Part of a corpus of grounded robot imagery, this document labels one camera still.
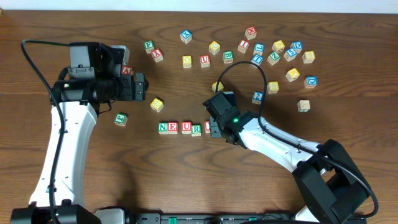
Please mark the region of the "red i block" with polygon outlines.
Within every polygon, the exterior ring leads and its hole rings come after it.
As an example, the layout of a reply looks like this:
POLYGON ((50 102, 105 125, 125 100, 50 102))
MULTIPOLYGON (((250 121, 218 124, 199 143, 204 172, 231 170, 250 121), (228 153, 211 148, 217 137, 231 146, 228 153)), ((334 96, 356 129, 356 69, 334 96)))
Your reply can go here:
POLYGON ((249 42, 246 40, 241 40, 238 45, 238 51, 245 54, 249 48, 249 42))
POLYGON ((211 130, 210 130, 210 122, 209 122, 209 121, 205 121, 204 124, 205 124, 205 132, 206 132, 207 134, 211 133, 211 130))

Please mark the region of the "green R wooden block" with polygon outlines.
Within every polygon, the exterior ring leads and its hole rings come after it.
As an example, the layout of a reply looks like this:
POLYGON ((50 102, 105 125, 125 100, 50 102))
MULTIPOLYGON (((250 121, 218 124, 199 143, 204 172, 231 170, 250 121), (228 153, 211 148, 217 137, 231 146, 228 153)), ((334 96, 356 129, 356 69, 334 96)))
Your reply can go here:
POLYGON ((192 126, 191 135, 192 135, 192 137, 201 136, 201 125, 200 124, 194 124, 192 126))

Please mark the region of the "red u block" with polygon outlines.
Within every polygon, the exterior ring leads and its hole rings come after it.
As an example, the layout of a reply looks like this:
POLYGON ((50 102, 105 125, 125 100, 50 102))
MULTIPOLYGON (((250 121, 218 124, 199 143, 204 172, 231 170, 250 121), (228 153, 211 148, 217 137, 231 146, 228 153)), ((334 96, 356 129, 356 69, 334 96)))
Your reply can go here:
POLYGON ((192 133, 192 122, 191 121, 183 121, 182 122, 182 133, 183 134, 191 134, 192 133))
POLYGON ((209 67, 210 63, 211 63, 211 60, 210 60, 210 56, 209 55, 201 55, 200 56, 201 68, 209 67))

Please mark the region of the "red E wooden block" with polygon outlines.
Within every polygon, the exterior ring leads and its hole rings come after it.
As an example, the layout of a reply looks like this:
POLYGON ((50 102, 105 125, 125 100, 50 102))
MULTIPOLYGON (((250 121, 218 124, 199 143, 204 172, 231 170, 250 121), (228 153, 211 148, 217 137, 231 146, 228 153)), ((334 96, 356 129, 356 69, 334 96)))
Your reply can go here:
POLYGON ((168 122, 167 123, 167 132, 168 132, 168 134, 177 134, 178 133, 178 123, 177 122, 168 122))

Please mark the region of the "green N wooden block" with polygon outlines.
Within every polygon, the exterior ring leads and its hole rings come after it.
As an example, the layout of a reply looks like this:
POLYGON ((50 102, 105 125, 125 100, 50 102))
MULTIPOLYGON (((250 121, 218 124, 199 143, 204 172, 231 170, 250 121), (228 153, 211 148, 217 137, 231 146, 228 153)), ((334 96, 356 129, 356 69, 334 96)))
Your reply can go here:
POLYGON ((158 132, 159 134, 168 134, 168 123, 159 123, 158 132))

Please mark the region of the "yellow S wooden block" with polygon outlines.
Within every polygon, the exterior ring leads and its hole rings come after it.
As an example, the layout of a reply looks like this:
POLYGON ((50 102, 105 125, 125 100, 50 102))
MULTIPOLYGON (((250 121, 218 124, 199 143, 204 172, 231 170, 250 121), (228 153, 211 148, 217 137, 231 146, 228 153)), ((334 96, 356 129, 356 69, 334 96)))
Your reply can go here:
POLYGON ((267 84, 267 92, 268 94, 275 94, 279 91, 279 83, 277 81, 269 82, 267 84))

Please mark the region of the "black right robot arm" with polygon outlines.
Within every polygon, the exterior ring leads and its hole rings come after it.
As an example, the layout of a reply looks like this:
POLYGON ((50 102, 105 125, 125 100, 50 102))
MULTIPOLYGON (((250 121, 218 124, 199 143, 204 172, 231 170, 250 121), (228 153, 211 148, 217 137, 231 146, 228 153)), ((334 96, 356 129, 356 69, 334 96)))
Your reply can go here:
POLYGON ((366 223, 355 211, 374 194, 345 148, 297 138, 263 117, 240 113, 231 92, 216 93, 203 106, 215 122, 211 130, 226 142, 259 152, 292 173, 305 206, 295 215, 275 214, 291 223, 366 223))

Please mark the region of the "yellow Q wooden block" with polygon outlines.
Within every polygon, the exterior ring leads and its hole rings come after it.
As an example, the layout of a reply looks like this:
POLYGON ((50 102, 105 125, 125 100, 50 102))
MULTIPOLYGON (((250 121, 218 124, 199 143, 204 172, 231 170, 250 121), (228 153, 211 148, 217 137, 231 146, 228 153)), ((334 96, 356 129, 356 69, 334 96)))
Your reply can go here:
POLYGON ((221 82, 214 82, 211 86, 214 93, 224 90, 224 85, 221 82))

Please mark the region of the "blue X wooden block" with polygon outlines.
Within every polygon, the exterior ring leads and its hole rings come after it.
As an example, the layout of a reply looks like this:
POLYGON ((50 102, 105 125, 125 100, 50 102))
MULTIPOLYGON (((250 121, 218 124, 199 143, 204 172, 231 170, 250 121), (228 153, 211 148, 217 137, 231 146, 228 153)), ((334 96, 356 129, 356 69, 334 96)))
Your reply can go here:
POLYGON ((180 33, 180 39, 185 44, 188 44, 192 40, 192 33, 186 29, 180 33))

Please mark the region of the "yellow block upper centre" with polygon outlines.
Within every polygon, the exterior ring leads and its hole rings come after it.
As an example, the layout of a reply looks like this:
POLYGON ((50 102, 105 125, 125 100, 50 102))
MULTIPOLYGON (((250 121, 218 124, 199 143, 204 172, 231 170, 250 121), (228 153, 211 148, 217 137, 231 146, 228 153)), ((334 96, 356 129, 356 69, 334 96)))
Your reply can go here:
POLYGON ((210 45, 209 45, 209 52, 213 55, 216 55, 219 51, 220 51, 221 45, 217 42, 217 41, 213 41, 210 45))

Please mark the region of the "blue T wooden block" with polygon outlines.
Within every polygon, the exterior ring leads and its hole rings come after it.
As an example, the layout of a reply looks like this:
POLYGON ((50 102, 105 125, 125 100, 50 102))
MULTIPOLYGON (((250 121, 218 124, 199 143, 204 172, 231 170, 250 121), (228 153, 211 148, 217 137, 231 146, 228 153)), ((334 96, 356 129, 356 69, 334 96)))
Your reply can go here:
POLYGON ((252 57, 252 59, 251 59, 251 62, 252 62, 253 64, 255 64, 255 65, 260 66, 261 63, 263 62, 263 60, 264 60, 264 57, 263 57, 262 55, 254 54, 253 57, 252 57))

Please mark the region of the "yellow K wooden block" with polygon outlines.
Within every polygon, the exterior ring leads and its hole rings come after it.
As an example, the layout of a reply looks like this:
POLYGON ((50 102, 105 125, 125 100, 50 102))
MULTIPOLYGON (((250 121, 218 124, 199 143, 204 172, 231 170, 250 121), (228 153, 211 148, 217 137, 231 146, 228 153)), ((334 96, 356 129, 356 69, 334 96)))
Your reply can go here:
POLYGON ((300 73, 296 68, 290 69, 285 75, 286 79, 289 82, 293 82, 294 80, 298 79, 299 76, 300 76, 300 73))

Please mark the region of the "red block far top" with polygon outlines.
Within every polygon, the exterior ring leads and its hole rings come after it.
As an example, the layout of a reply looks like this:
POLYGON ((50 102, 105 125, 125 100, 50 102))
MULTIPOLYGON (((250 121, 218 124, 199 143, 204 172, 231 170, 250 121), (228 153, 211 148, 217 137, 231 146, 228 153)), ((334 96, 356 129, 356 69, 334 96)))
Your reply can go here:
POLYGON ((254 26, 245 29, 245 36, 247 40, 252 40, 257 36, 257 30, 254 26))

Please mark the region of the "blue D block lower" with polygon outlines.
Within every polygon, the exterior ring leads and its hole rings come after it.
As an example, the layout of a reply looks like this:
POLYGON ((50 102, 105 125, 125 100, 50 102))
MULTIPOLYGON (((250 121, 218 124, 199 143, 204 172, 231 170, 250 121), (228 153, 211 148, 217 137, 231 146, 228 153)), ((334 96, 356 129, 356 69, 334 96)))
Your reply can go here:
POLYGON ((307 76, 304 80, 304 87, 306 89, 315 88, 318 85, 318 80, 316 76, 307 76))

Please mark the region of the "blue 5 wooden block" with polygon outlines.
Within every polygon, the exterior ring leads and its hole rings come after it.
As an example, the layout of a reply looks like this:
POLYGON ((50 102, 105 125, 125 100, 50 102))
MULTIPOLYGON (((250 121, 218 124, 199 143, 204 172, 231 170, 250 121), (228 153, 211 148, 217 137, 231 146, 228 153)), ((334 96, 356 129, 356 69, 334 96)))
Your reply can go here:
POLYGON ((284 58, 286 61, 291 61, 297 56, 297 52, 293 48, 289 48, 285 51, 284 58))

